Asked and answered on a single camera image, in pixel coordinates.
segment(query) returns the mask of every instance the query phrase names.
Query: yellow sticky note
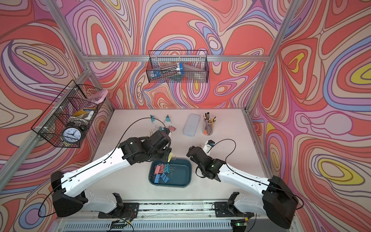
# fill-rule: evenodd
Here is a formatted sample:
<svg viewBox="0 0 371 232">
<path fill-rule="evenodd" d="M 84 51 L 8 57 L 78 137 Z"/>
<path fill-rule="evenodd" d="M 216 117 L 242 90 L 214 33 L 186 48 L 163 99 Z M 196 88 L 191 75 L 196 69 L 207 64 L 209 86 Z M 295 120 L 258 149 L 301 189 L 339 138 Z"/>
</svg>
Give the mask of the yellow sticky note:
<svg viewBox="0 0 371 232">
<path fill-rule="evenodd" d="M 173 157 L 173 153 L 170 152 L 170 154 L 169 154 L 169 158 L 167 159 L 167 162 L 168 162 L 168 163 L 170 162 L 170 160 L 171 160 L 172 157 Z"/>
</svg>

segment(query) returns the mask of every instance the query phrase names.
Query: alarm clock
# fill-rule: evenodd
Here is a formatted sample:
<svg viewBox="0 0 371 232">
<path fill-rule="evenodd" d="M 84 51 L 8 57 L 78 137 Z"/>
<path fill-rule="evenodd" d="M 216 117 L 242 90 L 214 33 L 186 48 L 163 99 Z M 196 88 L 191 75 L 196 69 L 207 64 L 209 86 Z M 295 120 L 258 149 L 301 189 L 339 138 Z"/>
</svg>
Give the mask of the alarm clock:
<svg viewBox="0 0 371 232">
<path fill-rule="evenodd" d="M 81 141 L 85 129 L 85 125 L 76 125 L 74 122 L 69 122 L 62 131 L 62 140 L 66 143 L 78 143 Z"/>
</svg>

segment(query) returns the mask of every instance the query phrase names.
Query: pencil holder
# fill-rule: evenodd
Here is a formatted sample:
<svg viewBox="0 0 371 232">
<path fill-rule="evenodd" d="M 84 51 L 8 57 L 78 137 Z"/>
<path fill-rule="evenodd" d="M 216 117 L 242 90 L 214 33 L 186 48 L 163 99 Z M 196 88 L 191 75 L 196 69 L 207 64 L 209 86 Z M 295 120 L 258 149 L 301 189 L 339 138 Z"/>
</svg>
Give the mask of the pencil holder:
<svg viewBox="0 0 371 232">
<path fill-rule="evenodd" d="M 204 119 L 204 122 L 203 122 L 203 126 L 202 126 L 202 129 L 203 129 L 203 133 L 204 135 L 212 135 L 213 132 L 214 132 L 214 124 L 215 124 L 215 121 L 207 121 L 206 119 Z"/>
</svg>

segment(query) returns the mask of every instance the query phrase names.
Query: clock face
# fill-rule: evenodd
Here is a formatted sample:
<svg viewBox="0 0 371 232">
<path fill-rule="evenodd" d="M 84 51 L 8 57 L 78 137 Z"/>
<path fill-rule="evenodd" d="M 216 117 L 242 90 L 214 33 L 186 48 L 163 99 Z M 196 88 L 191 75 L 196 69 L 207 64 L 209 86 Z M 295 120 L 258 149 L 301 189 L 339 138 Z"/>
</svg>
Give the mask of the clock face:
<svg viewBox="0 0 371 232">
<path fill-rule="evenodd" d="M 62 134 L 62 139 L 68 143 L 77 143 L 80 138 L 81 131 L 75 127 L 66 128 Z"/>
</svg>

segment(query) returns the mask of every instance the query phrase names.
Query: white table surface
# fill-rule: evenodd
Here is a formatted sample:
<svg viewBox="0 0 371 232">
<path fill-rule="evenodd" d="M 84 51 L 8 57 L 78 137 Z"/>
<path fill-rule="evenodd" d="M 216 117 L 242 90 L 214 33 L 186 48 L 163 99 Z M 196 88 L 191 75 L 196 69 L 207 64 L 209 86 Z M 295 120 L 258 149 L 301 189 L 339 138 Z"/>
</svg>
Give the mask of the white table surface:
<svg viewBox="0 0 371 232">
<path fill-rule="evenodd" d="M 169 115 L 171 123 L 176 131 L 171 135 L 171 148 L 173 156 L 187 158 L 189 147 L 203 147 L 207 140 L 218 142 L 225 138 L 236 141 L 236 150 L 227 159 L 228 164 L 252 175 L 264 177 L 254 144 L 240 109 L 208 110 L 210 114 L 217 115 L 214 125 L 214 133 L 206 136 L 202 133 L 203 110 L 115 110 L 102 141 L 98 147 L 94 160 L 109 153 L 117 144 L 127 127 L 139 118 L 153 115 L 162 121 Z M 201 115 L 197 132 L 194 137 L 183 135 L 183 127 L 189 114 Z M 140 120 L 135 123 L 124 135 L 121 141 L 129 137 L 149 136 L 149 130 L 162 124 L 157 120 L 152 123 L 150 119 Z M 232 141 L 223 141 L 211 151 L 210 156 L 224 160 L 233 150 Z M 116 171 L 102 180 L 91 185 L 92 190 L 104 190 L 110 193 L 119 193 L 123 200 L 217 200 L 228 199 L 236 191 L 244 192 L 238 187 L 227 183 L 221 183 L 208 178 L 200 178 L 195 175 L 197 165 L 192 162 L 191 183 L 185 188 L 154 186 L 148 181 L 150 162 L 137 163 L 130 167 Z"/>
</svg>

